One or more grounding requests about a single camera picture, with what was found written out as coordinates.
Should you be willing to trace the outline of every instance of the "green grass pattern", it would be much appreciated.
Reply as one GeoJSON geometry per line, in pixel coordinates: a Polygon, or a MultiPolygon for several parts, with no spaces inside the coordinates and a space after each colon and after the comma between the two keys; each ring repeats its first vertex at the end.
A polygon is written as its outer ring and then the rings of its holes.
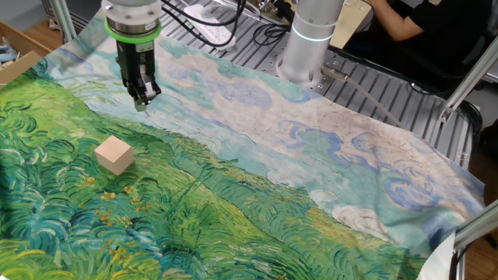
{"type": "Polygon", "coordinates": [[[0,92],[0,217],[10,280],[415,279],[425,261],[32,70],[0,92]],[[135,154],[119,177],[93,154],[111,135],[135,154]]]}

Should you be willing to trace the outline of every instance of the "van gogh painting print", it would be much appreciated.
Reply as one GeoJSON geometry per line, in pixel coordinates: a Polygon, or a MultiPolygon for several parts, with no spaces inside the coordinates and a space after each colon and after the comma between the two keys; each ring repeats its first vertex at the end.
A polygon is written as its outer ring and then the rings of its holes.
{"type": "Polygon", "coordinates": [[[8,279],[415,279],[483,186],[414,134],[165,37],[136,112],[94,19],[0,91],[8,279]],[[93,150],[111,135],[120,176],[93,150]]]}

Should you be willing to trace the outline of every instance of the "wire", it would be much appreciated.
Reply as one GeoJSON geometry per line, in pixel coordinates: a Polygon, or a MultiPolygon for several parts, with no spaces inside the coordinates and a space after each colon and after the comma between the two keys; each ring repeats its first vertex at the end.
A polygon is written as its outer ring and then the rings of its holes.
{"type": "Polygon", "coordinates": [[[382,104],[380,104],[375,98],[373,98],[362,86],[360,86],[357,82],[353,81],[351,78],[346,78],[345,79],[350,85],[354,86],[361,94],[363,94],[363,96],[365,96],[365,98],[367,98],[368,100],[370,100],[370,102],[372,102],[373,104],[375,104],[375,106],[382,112],[384,113],[384,115],[386,117],[388,117],[389,119],[391,119],[391,121],[393,121],[396,126],[398,126],[399,128],[402,128],[402,129],[405,129],[405,130],[408,130],[393,114],[391,114],[391,112],[389,112],[388,109],[386,109],[384,106],[382,106],[382,104]]]}
{"type": "MultiPolygon", "coordinates": [[[[163,0],[163,2],[167,3],[169,6],[172,6],[172,4],[170,4],[166,0],[163,0]]],[[[169,9],[165,9],[164,7],[162,7],[162,10],[165,13],[167,13],[168,15],[170,15],[171,18],[173,18],[174,20],[176,20],[183,28],[185,28],[190,34],[192,34],[192,36],[194,36],[195,38],[197,38],[198,40],[200,40],[202,43],[207,44],[207,45],[209,45],[211,47],[225,47],[226,45],[230,44],[230,42],[232,41],[233,37],[235,36],[235,33],[237,31],[237,25],[238,25],[238,22],[239,22],[239,18],[240,18],[240,15],[242,14],[242,12],[244,10],[245,4],[246,4],[246,0],[242,0],[242,2],[240,2],[240,1],[237,0],[237,12],[236,12],[236,15],[232,18],[234,25],[233,25],[232,32],[230,34],[230,38],[228,38],[228,40],[226,42],[221,43],[221,44],[214,44],[214,43],[206,40],[201,34],[197,34],[192,28],[188,27],[179,17],[175,16],[173,14],[173,12],[171,12],[169,9]]],[[[173,5],[173,7],[174,7],[175,10],[179,11],[179,13],[182,16],[185,16],[185,17],[187,17],[189,19],[192,18],[191,16],[187,15],[183,11],[179,10],[176,6],[173,5]]],[[[194,21],[198,22],[198,23],[201,23],[201,24],[204,24],[203,21],[198,20],[198,19],[195,19],[194,21]]],[[[220,25],[220,24],[221,23],[210,23],[210,26],[225,26],[225,25],[220,25]]]]}
{"type": "Polygon", "coordinates": [[[457,265],[461,259],[464,257],[464,254],[465,252],[467,252],[467,250],[472,246],[472,243],[470,243],[469,245],[465,246],[465,248],[463,248],[460,252],[460,254],[458,255],[457,259],[455,260],[454,262],[454,265],[457,265]]]}
{"type": "Polygon", "coordinates": [[[178,1],[181,2],[183,5],[185,5],[185,7],[190,6],[185,0],[178,0],[178,1]]]}
{"type": "Polygon", "coordinates": [[[279,25],[274,23],[263,24],[256,28],[254,33],[252,34],[252,39],[254,42],[260,46],[269,46],[278,42],[282,37],[286,35],[287,32],[290,31],[290,26],[287,25],[279,25]],[[266,39],[263,42],[258,41],[257,37],[261,32],[264,32],[266,39]]]}
{"type": "Polygon", "coordinates": [[[166,12],[168,15],[170,15],[174,20],[176,20],[183,28],[185,28],[190,34],[192,34],[192,36],[200,40],[202,43],[207,44],[211,47],[225,47],[232,41],[233,37],[235,36],[235,32],[237,31],[238,19],[235,19],[235,26],[232,29],[232,34],[230,35],[230,38],[228,38],[228,40],[225,43],[214,44],[206,40],[201,34],[197,34],[192,28],[188,27],[183,21],[181,21],[180,18],[175,16],[170,10],[163,8],[163,11],[166,12]]]}
{"type": "MultiPolygon", "coordinates": [[[[245,6],[246,6],[246,1],[247,0],[242,0],[242,2],[240,2],[240,0],[237,0],[237,12],[236,12],[236,15],[232,18],[232,19],[229,19],[228,21],[224,22],[224,23],[209,23],[209,22],[205,22],[203,20],[200,20],[200,19],[196,19],[195,17],[193,16],[190,16],[188,15],[186,12],[182,11],[181,9],[179,9],[178,7],[176,7],[175,5],[171,4],[169,1],[167,0],[162,0],[162,2],[166,5],[168,5],[170,8],[172,8],[175,12],[178,12],[180,15],[186,17],[187,19],[190,19],[192,21],[195,21],[196,23],[201,23],[203,25],[206,25],[206,26],[227,26],[231,23],[235,23],[236,21],[238,21],[240,15],[242,14],[245,6]]],[[[165,9],[164,7],[162,7],[163,11],[168,11],[168,14],[172,14],[170,13],[169,10],[165,9]]]]}

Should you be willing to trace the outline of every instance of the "wooden cube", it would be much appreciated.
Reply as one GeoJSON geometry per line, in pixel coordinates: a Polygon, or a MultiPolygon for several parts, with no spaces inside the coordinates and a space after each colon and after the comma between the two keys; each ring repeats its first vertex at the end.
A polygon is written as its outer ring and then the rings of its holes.
{"type": "Polygon", "coordinates": [[[132,147],[115,136],[110,136],[95,149],[101,166],[119,175],[135,160],[132,147]]]}

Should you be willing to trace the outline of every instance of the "white cable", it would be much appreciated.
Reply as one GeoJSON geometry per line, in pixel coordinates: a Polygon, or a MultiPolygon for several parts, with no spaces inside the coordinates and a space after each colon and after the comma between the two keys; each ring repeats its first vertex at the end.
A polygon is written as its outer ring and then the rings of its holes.
{"type": "Polygon", "coordinates": [[[358,91],[363,94],[369,101],[371,101],[379,110],[384,113],[391,121],[393,121],[399,128],[408,130],[391,112],[389,112],[382,104],[380,104],[375,98],[373,98],[363,87],[361,87],[357,82],[351,80],[350,77],[345,79],[349,84],[354,86],[358,91]]]}

